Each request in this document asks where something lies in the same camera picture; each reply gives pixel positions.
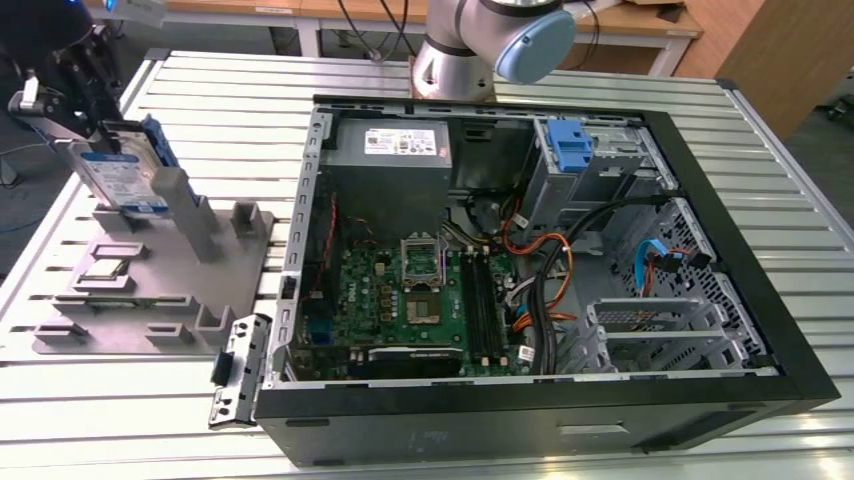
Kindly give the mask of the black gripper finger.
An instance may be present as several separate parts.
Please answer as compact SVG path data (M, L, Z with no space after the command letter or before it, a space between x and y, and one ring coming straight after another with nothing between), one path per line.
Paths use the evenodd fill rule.
M120 121L122 80L112 48L112 33L106 25L91 25L82 39L66 49L75 110L83 115L87 137L98 152L118 154L120 143L108 123Z

